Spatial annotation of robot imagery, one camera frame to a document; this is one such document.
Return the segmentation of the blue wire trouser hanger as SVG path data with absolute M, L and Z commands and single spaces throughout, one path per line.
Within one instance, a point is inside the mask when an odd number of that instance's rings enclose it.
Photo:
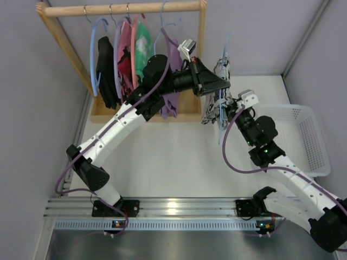
M 222 59 L 221 59 L 221 72 L 220 76 L 223 79 L 227 79 L 227 70 L 226 70 L 226 64 L 227 64 L 227 59 L 226 59 L 226 54 L 227 54 L 227 48 L 228 48 L 228 43 L 230 39 L 231 33 L 227 35 L 224 48 L 223 48 L 223 53 L 222 53 Z M 220 110 L 220 126 L 219 126 L 219 137 L 218 137 L 218 145 L 222 141 L 222 133 L 223 133 L 223 117 L 224 117 L 224 111 L 223 111 L 223 105 L 222 105 L 222 90 L 219 90 L 219 110 Z

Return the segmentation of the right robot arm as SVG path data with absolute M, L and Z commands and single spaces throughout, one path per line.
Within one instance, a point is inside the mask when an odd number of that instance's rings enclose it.
M 346 200 L 335 196 L 300 170 L 274 141 L 278 135 L 274 120 L 269 116 L 257 119 L 250 114 L 251 106 L 242 101 L 232 104 L 228 113 L 230 132 L 237 125 L 248 146 L 256 170 L 240 170 L 223 158 L 233 171 L 241 174 L 266 172 L 283 184 L 297 198 L 287 198 L 281 191 L 266 186 L 253 195 L 252 202 L 258 214 L 275 213 L 295 223 L 310 234 L 327 252 L 346 251 Z

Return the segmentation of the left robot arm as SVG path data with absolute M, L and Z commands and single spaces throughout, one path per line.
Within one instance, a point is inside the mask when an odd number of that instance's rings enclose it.
M 186 69 L 173 71 L 169 55 L 152 56 L 143 69 L 142 83 L 113 118 L 88 141 L 67 148 L 72 169 L 99 202 L 112 213 L 125 217 L 121 210 L 124 200 L 102 168 L 104 161 L 129 134 L 164 107 L 164 95 L 192 90 L 200 97 L 229 87 L 228 80 L 210 71 L 198 57 L 193 57 Z

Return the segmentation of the black white patterned trousers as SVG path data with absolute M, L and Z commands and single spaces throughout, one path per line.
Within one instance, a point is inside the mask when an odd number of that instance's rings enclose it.
M 218 76 L 220 76 L 221 72 L 221 58 L 218 60 L 217 64 L 214 67 L 214 73 Z M 227 70 L 227 79 L 229 83 L 231 83 L 230 78 L 230 57 L 228 53 L 226 54 L 227 64 L 226 64 L 226 70 Z M 222 105 L 223 105 L 223 111 L 224 111 L 224 117 L 223 117 L 223 130 L 225 130 L 228 126 L 228 120 L 226 115 L 226 109 L 227 107 L 233 103 L 233 98 L 230 93 L 230 88 L 222 90 Z M 220 110 L 219 110 L 219 92 L 208 94 L 205 97 L 205 105 L 202 113 L 202 120 L 201 124 L 218 124 L 218 127 L 220 126 Z

